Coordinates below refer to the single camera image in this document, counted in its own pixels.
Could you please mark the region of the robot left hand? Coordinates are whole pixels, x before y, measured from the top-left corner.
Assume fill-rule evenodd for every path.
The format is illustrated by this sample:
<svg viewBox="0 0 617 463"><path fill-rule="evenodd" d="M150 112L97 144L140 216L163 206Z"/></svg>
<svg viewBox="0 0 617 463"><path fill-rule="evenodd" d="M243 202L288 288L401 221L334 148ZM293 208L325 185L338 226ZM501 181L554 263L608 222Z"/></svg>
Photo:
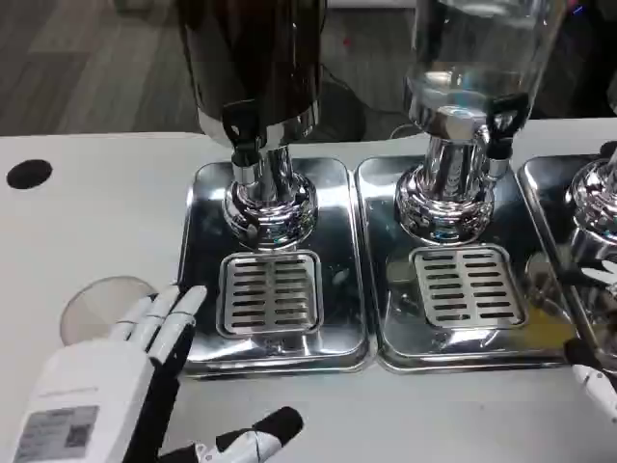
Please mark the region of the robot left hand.
<svg viewBox="0 0 617 463"><path fill-rule="evenodd" d="M13 438L10 462L264 462L304 428L284 406L262 420L161 452L205 286L172 285L138 300L102 338L44 364Z"/></svg>

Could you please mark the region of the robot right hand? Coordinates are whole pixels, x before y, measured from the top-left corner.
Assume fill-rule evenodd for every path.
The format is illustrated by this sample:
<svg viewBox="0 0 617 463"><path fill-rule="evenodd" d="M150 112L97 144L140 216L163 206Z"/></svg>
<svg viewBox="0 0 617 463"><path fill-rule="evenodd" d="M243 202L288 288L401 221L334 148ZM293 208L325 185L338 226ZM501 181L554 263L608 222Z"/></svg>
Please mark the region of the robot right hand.
<svg viewBox="0 0 617 463"><path fill-rule="evenodd" d="M579 338L565 342L564 356L580 388L616 430L616 375L606 370L595 351Z"/></svg>

